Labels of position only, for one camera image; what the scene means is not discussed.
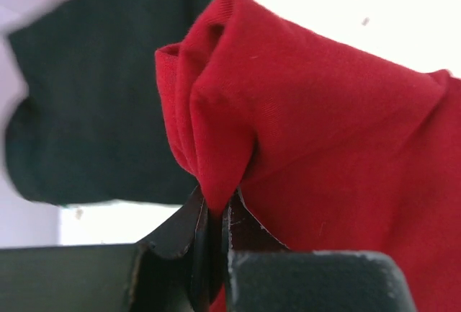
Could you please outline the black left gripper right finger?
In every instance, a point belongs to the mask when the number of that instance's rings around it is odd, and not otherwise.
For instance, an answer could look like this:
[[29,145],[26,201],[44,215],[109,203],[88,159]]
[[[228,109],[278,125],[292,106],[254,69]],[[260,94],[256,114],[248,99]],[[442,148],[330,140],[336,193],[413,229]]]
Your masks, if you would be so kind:
[[410,312],[406,279],[374,251],[293,252],[246,208],[237,190],[223,213],[228,311]]

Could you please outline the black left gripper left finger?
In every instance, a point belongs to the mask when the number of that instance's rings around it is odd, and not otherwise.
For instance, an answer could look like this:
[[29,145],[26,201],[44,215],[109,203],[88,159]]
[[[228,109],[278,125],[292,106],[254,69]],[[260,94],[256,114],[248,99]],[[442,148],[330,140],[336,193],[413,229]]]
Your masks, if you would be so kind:
[[1,250],[2,312],[208,311],[199,189],[133,244]]

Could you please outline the red t shirt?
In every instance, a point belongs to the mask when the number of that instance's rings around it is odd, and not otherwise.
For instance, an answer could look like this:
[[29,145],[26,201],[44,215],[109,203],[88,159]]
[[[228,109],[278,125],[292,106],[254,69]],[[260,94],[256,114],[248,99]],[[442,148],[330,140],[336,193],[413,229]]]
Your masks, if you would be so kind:
[[156,51],[166,133],[214,218],[241,190],[295,251],[372,250],[420,311],[460,309],[460,80],[213,0]]

